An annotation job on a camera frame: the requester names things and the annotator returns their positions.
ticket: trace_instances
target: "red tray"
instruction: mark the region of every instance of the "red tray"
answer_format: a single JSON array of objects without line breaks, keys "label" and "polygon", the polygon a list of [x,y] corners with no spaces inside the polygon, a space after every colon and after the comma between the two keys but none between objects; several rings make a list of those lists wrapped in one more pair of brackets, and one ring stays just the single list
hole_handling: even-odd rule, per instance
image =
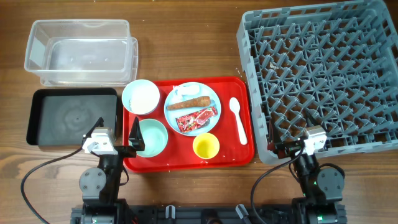
[{"label": "red tray", "polygon": [[[164,102],[173,86],[186,82],[199,82],[212,88],[221,101],[221,116],[216,126],[210,131],[220,142],[220,151],[212,159],[200,159],[192,149],[194,137],[184,136],[175,132],[164,116]],[[249,112],[248,93],[242,80],[236,77],[192,78],[184,80],[162,80],[154,82],[160,91],[160,102],[156,110],[148,115],[138,116],[140,120],[152,118],[164,124],[169,134],[166,148],[152,158],[129,158],[124,160],[126,167],[134,172],[157,172],[183,169],[202,169],[213,167],[242,166],[254,156],[254,143]],[[234,114],[229,109],[229,99],[236,97],[241,105],[240,116],[248,137],[243,146],[239,142],[238,129]],[[129,132],[135,114],[123,111],[123,145],[128,146]]]}]

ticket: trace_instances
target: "plastic bin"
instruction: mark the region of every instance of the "plastic bin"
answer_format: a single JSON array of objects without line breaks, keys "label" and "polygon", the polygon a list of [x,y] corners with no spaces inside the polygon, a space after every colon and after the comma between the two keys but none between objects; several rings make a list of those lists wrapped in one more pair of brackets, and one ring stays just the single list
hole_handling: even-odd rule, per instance
[{"label": "plastic bin", "polygon": [[25,69],[45,86],[123,86],[136,79],[138,43],[125,20],[41,20]]},{"label": "plastic bin", "polygon": [[398,41],[384,2],[350,1],[244,13],[236,34],[260,159],[271,118],[283,141],[328,132],[318,157],[398,147]]}]

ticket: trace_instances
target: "spoon handle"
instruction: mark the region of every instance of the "spoon handle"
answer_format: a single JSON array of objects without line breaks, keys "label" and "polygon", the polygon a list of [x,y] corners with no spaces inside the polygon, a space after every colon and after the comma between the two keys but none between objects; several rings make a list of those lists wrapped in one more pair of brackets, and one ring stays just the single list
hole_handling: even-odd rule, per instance
[{"label": "spoon handle", "polygon": [[246,133],[243,129],[243,124],[241,118],[239,117],[239,113],[235,113],[236,124],[238,125],[238,133],[239,133],[239,140],[241,141],[242,145],[246,145],[248,143],[248,138],[246,137]]}]

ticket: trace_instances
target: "white spoon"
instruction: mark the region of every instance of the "white spoon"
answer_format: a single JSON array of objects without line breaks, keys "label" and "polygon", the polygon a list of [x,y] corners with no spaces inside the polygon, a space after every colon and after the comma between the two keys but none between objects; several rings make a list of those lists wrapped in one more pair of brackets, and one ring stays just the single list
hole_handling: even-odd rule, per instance
[{"label": "white spoon", "polygon": [[248,143],[248,139],[246,137],[246,133],[244,132],[241,118],[239,117],[239,110],[241,109],[241,106],[235,97],[230,99],[229,108],[235,114],[236,124],[238,125],[239,140],[241,141],[242,145],[245,145]]}]

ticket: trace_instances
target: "wooden surface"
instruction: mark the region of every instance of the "wooden surface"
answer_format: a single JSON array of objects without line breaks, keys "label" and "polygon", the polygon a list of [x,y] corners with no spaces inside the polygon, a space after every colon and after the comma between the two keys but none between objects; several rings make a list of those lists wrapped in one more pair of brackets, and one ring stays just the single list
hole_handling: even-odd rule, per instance
[{"label": "wooden surface", "polygon": [[[242,70],[236,31],[246,11],[321,1],[18,1],[0,0],[0,223],[38,223],[24,203],[21,179],[28,170],[65,155],[42,152],[25,141],[33,93],[40,86],[24,70],[26,43],[37,19],[126,19],[139,42],[139,78],[161,80],[236,75]],[[397,3],[387,3],[393,13]],[[50,223],[68,223],[81,206],[78,179],[97,158],[78,154],[32,174],[27,196]],[[322,159],[346,171],[343,204],[350,223],[396,223],[398,151]],[[271,166],[256,156],[244,167],[136,175],[119,197],[131,205],[236,205],[249,203],[254,181]],[[290,203],[299,185],[287,168],[259,185],[257,203]]]}]

